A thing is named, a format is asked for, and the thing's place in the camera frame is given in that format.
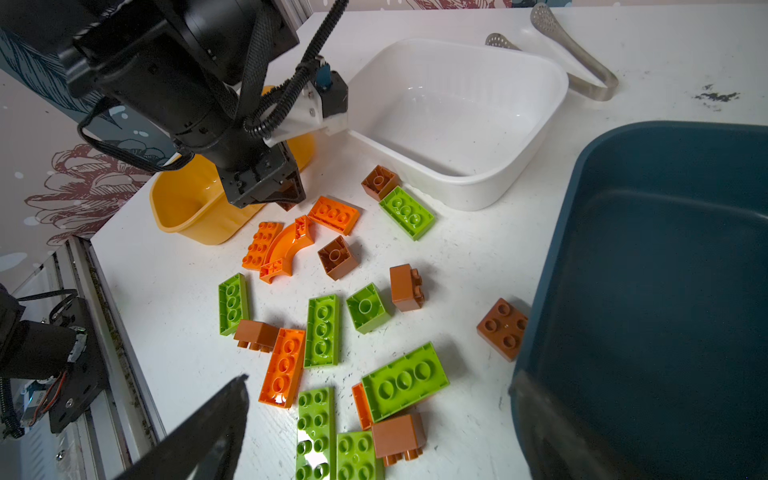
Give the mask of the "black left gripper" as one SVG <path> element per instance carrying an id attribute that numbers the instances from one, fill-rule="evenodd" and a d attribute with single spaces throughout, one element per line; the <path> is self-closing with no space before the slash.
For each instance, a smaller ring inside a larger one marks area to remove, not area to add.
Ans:
<path id="1" fill-rule="evenodd" d="M 229 131 L 212 148 L 212 162 L 228 202 L 237 208 L 299 204 L 306 199 L 298 163 L 285 142 L 269 147 Z"/>

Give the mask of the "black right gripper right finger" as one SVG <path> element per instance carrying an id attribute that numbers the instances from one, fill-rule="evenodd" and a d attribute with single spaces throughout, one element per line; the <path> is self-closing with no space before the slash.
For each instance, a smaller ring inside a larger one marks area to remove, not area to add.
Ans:
<path id="1" fill-rule="evenodd" d="M 527 372 L 514 374 L 511 409 L 534 479 L 634 479 L 636 467 Z"/>

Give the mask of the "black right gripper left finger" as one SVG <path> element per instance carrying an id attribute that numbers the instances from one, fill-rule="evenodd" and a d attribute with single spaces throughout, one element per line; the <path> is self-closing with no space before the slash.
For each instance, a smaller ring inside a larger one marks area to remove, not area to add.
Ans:
<path id="1" fill-rule="evenodd" d="M 121 479 L 232 479 L 245 437 L 248 376 L 240 375 L 194 412 Z"/>

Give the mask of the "orange 2x3 lego brick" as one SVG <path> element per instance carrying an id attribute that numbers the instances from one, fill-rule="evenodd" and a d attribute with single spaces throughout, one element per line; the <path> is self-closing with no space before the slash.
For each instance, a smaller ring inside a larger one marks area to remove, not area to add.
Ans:
<path id="1" fill-rule="evenodd" d="M 359 220 L 360 212 L 347 204 L 320 196 L 308 217 L 323 227 L 349 236 Z"/>

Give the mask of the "orange curved lego piece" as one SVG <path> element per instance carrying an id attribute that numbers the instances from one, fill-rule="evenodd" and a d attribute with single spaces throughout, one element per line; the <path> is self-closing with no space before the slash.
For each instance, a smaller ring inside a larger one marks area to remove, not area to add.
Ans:
<path id="1" fill-rule="evenodd" d="M 271 284 L 277 276 L 291 276 L 293 259 L 302 249 L 314 244 L 308 216 L 300 216 L 272 241 L 259 269 L 259 278 Z"/>

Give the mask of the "brown 2x2 lego top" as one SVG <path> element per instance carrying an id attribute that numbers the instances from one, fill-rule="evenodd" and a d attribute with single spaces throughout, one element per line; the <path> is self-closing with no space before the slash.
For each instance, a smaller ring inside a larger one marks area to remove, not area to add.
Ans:
<path id="1" fill-rule="evenodd" d="M 384 200 L 399 184 L 399 176 L 381 165 L 377 165 L 361 182 L 364 191 L 377 202 Z"/>

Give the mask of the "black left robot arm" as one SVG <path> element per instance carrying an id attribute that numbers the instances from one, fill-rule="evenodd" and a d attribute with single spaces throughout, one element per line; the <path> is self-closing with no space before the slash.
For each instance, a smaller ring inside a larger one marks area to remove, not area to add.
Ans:
<path id="1" fill-rule="evenodd" d="M 345 9 L 333 6 L 294 75 L 270 92 L 270 62 L 298 42 L 271 1 L 5 1 L 1 27 L 55 55 L 73 96 L 98 93 L 93 115 L 126 105 L 164 130 L 178 152 L 172 170 L 199 155 L 234 206 L 291 206 L 306 194 L 274 132 Z"/>

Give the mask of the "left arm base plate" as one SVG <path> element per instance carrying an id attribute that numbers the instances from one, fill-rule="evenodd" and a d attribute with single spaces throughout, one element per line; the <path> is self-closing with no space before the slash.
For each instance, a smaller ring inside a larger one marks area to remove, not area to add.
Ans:
<path id="1" fill-rule="evenodd" d="M 35 323 L 31 330 L 42 333 L 32 343 L 32 365 L 44 367 L 48 376 L 64 374 L 63 385 L 49 394 L 52 405 L 47 411 L 51 432 L 60 434 L 109 387 L 97 332 L 87 302 L 80 297 L 58 312 L 52 323 Z"/>

